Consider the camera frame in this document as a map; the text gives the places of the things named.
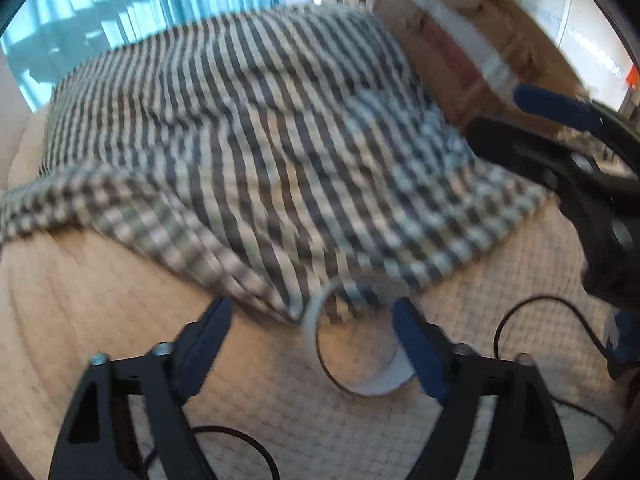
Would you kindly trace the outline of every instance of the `tape roll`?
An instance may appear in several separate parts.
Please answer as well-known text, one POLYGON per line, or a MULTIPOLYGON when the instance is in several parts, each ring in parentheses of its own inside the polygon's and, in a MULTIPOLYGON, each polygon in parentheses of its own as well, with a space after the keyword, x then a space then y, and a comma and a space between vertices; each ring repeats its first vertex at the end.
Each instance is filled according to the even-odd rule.
POLYGON ((386 368, 370 380, 360 384, 343 384, 338 381, 326 367, 322 358, 318 332, 324 305, 336 289, 349 283, 368 283, 388 308, 391 308, 398 298, 406 298, 410 295, 409 288, 404 283, 397 282, 382 272, 356 273, 351 276, 348 282, 344 282, 340 277, 332 279, 319 294, 312 298, 303 316, 301 329, 306 357, 314 370, 327 377, 334 386, 344 392, 362 397, 385 396, 397 390, 415 375, 414 368, 400 345, 386 368))

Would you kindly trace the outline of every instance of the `checkered fabric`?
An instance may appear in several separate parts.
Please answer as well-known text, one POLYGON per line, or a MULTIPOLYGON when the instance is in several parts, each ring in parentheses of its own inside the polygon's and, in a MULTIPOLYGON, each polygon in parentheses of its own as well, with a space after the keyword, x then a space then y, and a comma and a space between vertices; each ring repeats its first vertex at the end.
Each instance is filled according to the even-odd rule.
MULTIPOLYGON (((211 18, 97 57, 54 92, 40 178, 2 242, 91 228, 298 322, 332 276, 422 289, 503 239, 543 190, 475 160, 383 24, 345 6, 211 18)), ((349 290, 341 319, 375 303, 349 290)))

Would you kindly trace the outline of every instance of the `white tape strip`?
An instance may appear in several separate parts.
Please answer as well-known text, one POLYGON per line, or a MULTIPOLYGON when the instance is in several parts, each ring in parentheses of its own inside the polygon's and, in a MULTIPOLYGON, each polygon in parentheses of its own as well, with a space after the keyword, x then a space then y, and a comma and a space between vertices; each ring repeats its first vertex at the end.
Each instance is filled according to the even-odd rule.
MULTIPOLYGON (((404 283, 396 282, 382 272, 368 271, 353 275, 351 277, 355 283, 369 283, 380 300, 391 308, 393 302, 398 298, 409 296, 409 289, 404 283)), ((414 376, 414 368, 411 366, 409 358, 404 353, 401 346, 398 346, 396 355, 389 363, 388 367, 378 375, 361 384, 343 384, 338 381, 328 370, 322 359, 322 351, 318 341, 318 329, 324 304, 326 300, 339 287, 345 283, 340 278, 334 278, 327 283, 319 294, 309 302, 305 315, 302 319, 302 337, 306 356, 311 367, 319 374, 327 377, 335 386, 342 391, 363 397, 384 396, 397 390, 414 376)))
POLYGON ((473 62, 491 90, 506 104, 513 104, 519 81, 492 43, 469 20, 441 0, 411 0, 427 12, 473 62))

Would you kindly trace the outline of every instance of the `curtain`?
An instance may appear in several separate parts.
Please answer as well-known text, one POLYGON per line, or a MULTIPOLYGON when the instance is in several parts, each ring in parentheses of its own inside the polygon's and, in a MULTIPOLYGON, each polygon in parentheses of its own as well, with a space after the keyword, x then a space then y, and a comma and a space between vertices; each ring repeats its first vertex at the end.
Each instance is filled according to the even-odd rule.
POLYGON ((230 11, 280 0, 27 0, 0 38, 9 67, 35 110, 78 64, 123 44, 230 11))

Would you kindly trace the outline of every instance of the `metal bolt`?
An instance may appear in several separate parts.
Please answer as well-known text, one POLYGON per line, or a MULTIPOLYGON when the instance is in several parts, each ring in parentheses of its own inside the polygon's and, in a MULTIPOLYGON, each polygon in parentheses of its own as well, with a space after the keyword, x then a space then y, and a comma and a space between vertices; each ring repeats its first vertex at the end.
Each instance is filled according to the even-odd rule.
POLYGON ((634 240, 629 229, 620 220, 614 218, 611 221, 611 229, 616 241, 624 250, 631 251, 634 248, 634 240))
POLYGON ((589 159, 586 158, 581 153, 573 152, 571 154, 571 160, 574 162, 576 166, 578 166, 578 168, 583 170, 585 173, 593 173, 594 171, 596 171, 595 168, 589 162, 589 159))
POLYGON ((516 357, 516 362, 525 366, 535 366, 536 362, 533 360, 529 354, 518 354, 516 357))
POLYGON ((453 347, 453 353, 458 355, 478 355, 478 351, 469 343, 456 343, 453 347))
POLYGON ((173 343, 158 343, 154 346, 153 353, 155 355, 169 355, 173 350, 173 343))
POLYGON ((549 189, 554 191, 558 189, 558 177, 556 177, 556 174, 549 168, 542 172, 542 180, 545 181, 545 184, 549 189))
POLYGON ((89 359, 89 362, 92 366, 100 366, 105 364, 109 360, 109 356, 107 354, 103 354, 102 352, 98 352, 96 355, 92 356, 89 359))

